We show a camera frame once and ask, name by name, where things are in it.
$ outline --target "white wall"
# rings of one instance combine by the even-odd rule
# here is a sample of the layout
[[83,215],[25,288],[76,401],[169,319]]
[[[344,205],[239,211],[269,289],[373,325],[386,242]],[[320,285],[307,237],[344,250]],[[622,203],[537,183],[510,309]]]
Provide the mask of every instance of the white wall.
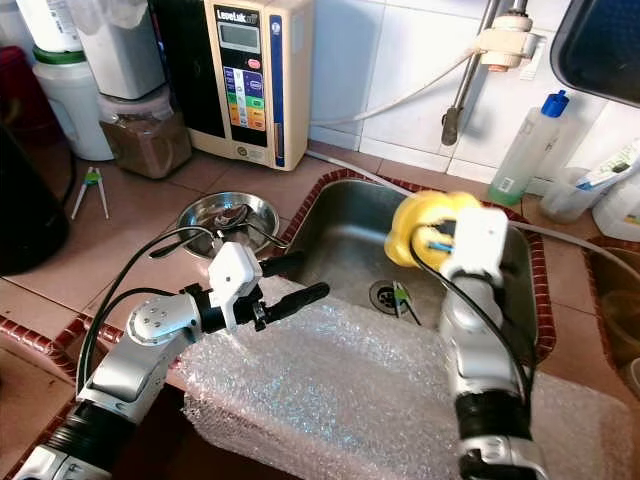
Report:
[[[469,45],[485,4],[486,0],[316,0],[312,118],[349,117],[419,86]],[[570,163],[593,166],[640,136],[640,109],[577,92],[555,78],[549,50],[568,4],[569,0],[529,0],[534,33],[548,39],[535,78],[521,80],[521,70],[513,70],[477,81],[473,103],[467,103],[469,119],[456,145],[440,144],[440,122],[453,103],[462,68],[391,111],[365,121],[312,127],[310,137],[488,183],[528,110],[562,88],[571,98],[566,147],[569,152],[577,147]],[[530,190],[544,188],[545,182],[536,181]]]

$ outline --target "green lid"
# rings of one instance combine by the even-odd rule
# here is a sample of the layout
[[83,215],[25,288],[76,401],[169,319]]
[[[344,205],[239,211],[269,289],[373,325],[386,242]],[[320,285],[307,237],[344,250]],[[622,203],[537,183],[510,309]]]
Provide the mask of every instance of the green lid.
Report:
[[82,50],[78,52],[47,52],[37,46],[33,46],[33,56],[36,60],[49,65],[68,65],[70,63],[85,62],[87,58]]

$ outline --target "red container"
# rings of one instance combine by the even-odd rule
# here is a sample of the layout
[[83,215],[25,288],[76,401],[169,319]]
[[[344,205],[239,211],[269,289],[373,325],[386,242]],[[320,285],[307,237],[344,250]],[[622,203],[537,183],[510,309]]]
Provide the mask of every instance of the red container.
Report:
[[63,137],[49,101],[18,47],[0,49],[0,117],[21,143],[50,145]]

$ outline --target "blue bottle cap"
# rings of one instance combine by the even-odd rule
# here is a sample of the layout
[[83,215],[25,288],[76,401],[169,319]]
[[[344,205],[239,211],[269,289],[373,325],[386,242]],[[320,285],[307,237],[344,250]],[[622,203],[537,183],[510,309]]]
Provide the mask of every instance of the blue bottle cap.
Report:
[[560,90],[558,93],[552,93],[547,97],[547,101],[540,109],[543,115],[547,117],[556,118],[562,115],[565,107],[569,103],[569,99],[564,95],[564,90]]

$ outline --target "bubble wrap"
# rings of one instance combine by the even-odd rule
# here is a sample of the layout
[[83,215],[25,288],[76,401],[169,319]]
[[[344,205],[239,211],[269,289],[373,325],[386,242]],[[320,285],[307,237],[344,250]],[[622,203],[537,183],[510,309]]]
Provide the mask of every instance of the bubble wrap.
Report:
[[[301,288],[261,284],[268,304]],[[209,443],[307,479],[458,478],[457,422],[436,332],[328,297],[183,355],[184,413]],[[533,434],[554,480],[630,479],[617,400],[537,376]]]

